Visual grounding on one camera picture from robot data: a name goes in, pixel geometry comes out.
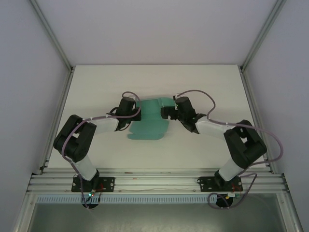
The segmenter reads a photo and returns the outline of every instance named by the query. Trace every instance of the metal rail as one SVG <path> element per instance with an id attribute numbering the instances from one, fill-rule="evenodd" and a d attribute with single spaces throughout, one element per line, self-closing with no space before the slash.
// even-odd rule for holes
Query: metal rail
<path id="1" fill-rule="evenodd" d="M 51 41 L 51 43 L 54 45 L 56 51 L 59 53 L 59 55 L 61 56 L 61 59 L 64 63 L 64 65 L 67 67 L 67 69 L 69 71 L 72 70 L 72 65 L 70 64 L 66 54 L 64 53 L 60 43 L 57 40 L 57 37 L 55 36 L 55 34 L 53 33 L 53 30 L 51 29 L 51 27 L 49 26 L 49 23 L 47 22 L 44 14 L 42 13 L 42 10 L 40 9 L 38 3 L 36 0 L 29 0 L 30 4 L 34 10 L 34 12 L 36 13 L 39 21 L 41 22 L 44 30 L 47 32 L 47 35 Z"/>
<path id="2" fill-rule="evenodd" d="M 64 106 L 65 106 L 65 102 L 66 102 L 67 97 L 68 97 L 68 93 L 69 93 L 70 85 L 71 85 L 72 78 L 73 78 L 73 75 L 74 75 L 74 71 L 75 71 L 75 69 L 73 68 L 71 71 L 68 72 L 66 80 L 65 80 L 64 87 L 63 87 L 61 94 L 60 94 L 60 99 L 59 99 L 57 109 L 56 109 L 56 112 L 55 112 L 55 116 L 54 116 L 54 119 L 53 119 L 53 122 L 52 122 L 52 127 L 49 131 L 45 150 L 43 152 L 42 160 L 40 162 L 40 170 L 38 170 L 38 172 L 41 173 L 41 174 L 42 174 L 45 166 L 47 166 L 50 155 L 52 153 L 53 140 L 55 139 L 56 134 L 57 134 L 57 130 L 58 130 L 60 120 L 61 120 L 61 115 L 62 115 Z"/>
<path id="3" fill-rule="evenodd" d="M 250 108 L 250 111 L 251 111 L 251 114 L 252 114 L 253 122 L 256 126 L 264 128 L 263 122 L 262 122 L 260 114 L 258 112 L 258 107 L 257 107 L 256 101 L 255 101 L 255 97 L 254 97 L 254 94 L 252 92 L 252 87 L 250 85 L 250 81 L 247 77 L 247 74 L 246 74 L 246 72 L 243 72 L 241 70 L 241 68 L 239 68 L 239 73 L 240 73 L 240 76 L 241 76 L 241 81 L 242 81 L 243 87 L 245 89 L 245 94 L 246 94 L 246 97 L 247 97 L 247 100 L 248 100 L 248 104 L 249 104 L 249 108 Z M 260 133 L 260 132 L 258 132 L 258 133 L 261 136 L 261 138 L 263 139 L 263 141 L 265 142 L 266 147 L 269 148 L 270 143 L 269 143 L 268 137 L 266 137 L 264 133 Z M 274 156 L 273 156 L 270 149 L 267 149 L 267 153 L 265 154 L 264 159 L 274 159 Z M 272 173 L 278 172 L 278 167 L 277 167 L 277 164 L 275 162 L 270 163 L 269 167 L 270 167 Z"/>
<path id="4" fill-rule="evenodd" d="M 246 70 L 246 68 L 251 63 L 252 59 L 254 58 L 255 54 L 259 50 L 262 42 L 264 41 L 265 37 L 267 36 L 269 30 L 271 29 L 272 25 L 274 24 L 276 18 L 278 17 L 279 13 L 281 12 L 286 0 L 277 0 L 274 8 L 270 12 L 265 24 L 263 25 L 260 33 L 258 34 L 256 40 L 254 41 L 241 69 Z"/>
<path id="5" fill-rule="evenodd" d="M 200 176 L 213 176 L 214 171 L 204 172 L 108 172 L 102 170 L 100 176 L 113 176 L 115 191 L 112 194 L 207 194 L 201 192 L 197 179 Z M 31 194 L 72 194 L 74 172 L 66 170 L 48 170 L 43 175 L 33 175 L 28 193 Z M 246 191 L 253 177 L 243 177 L 242 184 Z M 250 193 L 288 193 L 288 188 L 281 174 L 259 171 Z"/>

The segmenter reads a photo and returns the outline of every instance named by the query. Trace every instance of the white table surface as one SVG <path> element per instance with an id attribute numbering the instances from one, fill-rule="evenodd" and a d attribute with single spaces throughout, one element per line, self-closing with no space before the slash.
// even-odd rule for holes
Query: white table surface
<path id="1" fill-rule="evenodd" d="M 105 115 L 118 106 L 121 94 L 127 90 L 148 99 L 172 97 L 188 89 L 213 96 L 217 108 L 211 118 L 229 122 L 247 119 L 253 123 L 237 65 L 87 65 L 76 66 L 58 131 L 70 115 Z M 187 96 L 197 113 L 207 113 L 212 107 L 203 94 Z M 200 169 L 220 168 L 230 158 L 225 141 L 190 133 L 174 120 L 160 140 L 130 140 L 128 133 L 96 135 L 88 152 L 92 163 L 97 168 L 111 169 Z M 70 165 L 53 149 L 48 167 Z"/>

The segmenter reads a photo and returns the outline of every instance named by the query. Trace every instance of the black mounting bracket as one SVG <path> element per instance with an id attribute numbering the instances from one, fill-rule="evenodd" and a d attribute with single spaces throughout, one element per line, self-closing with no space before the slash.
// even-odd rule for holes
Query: black mounting bracket
<path id="1" fill-rule="evenodd" d="M 232 180 L 225 182 L 223 186 L 218 186 L 214 176 L 201 176 L 197 179 L 201 192 L 238 192 L 243 191 L 241 178 L 235 176 Z"/>
<path id="2" fill-rule="evenodd" d="M 96 192 L 114 192 L 115 186 L 115 177 L 99 177 L 98 178 L 98 186 L 99 188 L 96 189 Z M 92 183 L 90 181 L 86 181 L 83 179 L 83 190 L 84 192 L 91 192 L 92 190 Z M 72 192 L 81 192 L 81 181 L 78 176 L 73 178 L 72 183 Z"/>

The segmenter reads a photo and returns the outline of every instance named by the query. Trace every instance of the aluminum frame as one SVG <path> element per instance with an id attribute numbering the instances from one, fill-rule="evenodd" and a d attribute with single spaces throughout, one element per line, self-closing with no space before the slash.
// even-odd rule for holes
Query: aluminum frame
<path id="1" fill-rule="evenodd" d="M 42 23 L 44 30 L 47 32 L 51 43 L 54 45 L 56 51 L 60 54 L 63 63 L 69 70 L 67 80 L 63 91 L 60 96 L 58 108 L 55 113 L 55 117 L 52 123 L 52 128 L 49 133 L 48 143 L 43 153 L 42 168 L 40 175 L 33 175 L 31 177 L 27 193 L 25 195 L 17 222 L 15 224 L 14 232 L 28 231 L 31 218 L 35 209 L 35 204 L 39 195 L 42 194 L 65 194 L 72 195 L 70 186 L 72 183 L 72 176 L 74 175 L 71 169 L 49 169 L 48 161 L 52 151 L 52 140 L 56 136 L 57 128 L 60 123 L 62 111 L 65 105 L 65 101 L 70 89 L 70 84 L 73 78 L 74 69 L 67 59 L 60 43 L 54 35 L 51 27 L 49 26 L 45 16 L 40 10 L 36 0 L 29 0 L 31 6 L 34 9 L 38 19 Z M 255 56 L 259 47 L 261 46 L 264 38 L 269 32 L 272 24 L 283 8 L 286 0 L 277 0 L 273 10 L 268 16 L 265 24 L 263 25 L 258 37 L 252 45 L 243 65 L 240 70 L 240 76 L 244 85 L 246 96 L 248 99 L 249 107 L 253 116 L 255 125 L 263 127 L 262 120 L 260 119 L 254 95 L 250 87 L 250 83 L 246 76 L 246 68 L 250 64 L 251 60 Z M 265 159 L 272 157 L 272 154 L 268 152 Z M 216 169 L 198 169 L 198 170 L 116 170 L 116 169 L 100 169 L 100 176 L 115 176 L 116 184 L 120 188 L 116 188 L 117 192 L 112 194 L 207 194 L 207 192 L 201 193 L 199 185 L 195 182 L 200 176 L 213 176 Z M 258 177 L 253 185 L 250 193 L 274 193 L 277 195 L 277 199 L 280 205 L 280 211 L 285 227 L 289 232 L 301 232 L 303 231 L 293 205 L 291 195 L 289 194 L 288 186 L 285 182 L 284 175 L 274 174 L 277 172 L 275 164 L 271 163 L 270 167 L 264 169 L 251 168 L 250 172 L 257 172 Z M 252 177 L 242 178 L 244 190 L 247 189 Z"/>

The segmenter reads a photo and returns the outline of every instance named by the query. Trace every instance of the glass panel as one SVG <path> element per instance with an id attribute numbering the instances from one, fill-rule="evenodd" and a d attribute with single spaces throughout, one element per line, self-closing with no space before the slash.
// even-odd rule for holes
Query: glass panel
<path id="1" fill-rule="evenodd" d="M 235 209 L 206 204 L 37 204 L 30 232 L 284 232 L 276 195 L 249 194 Z"/>

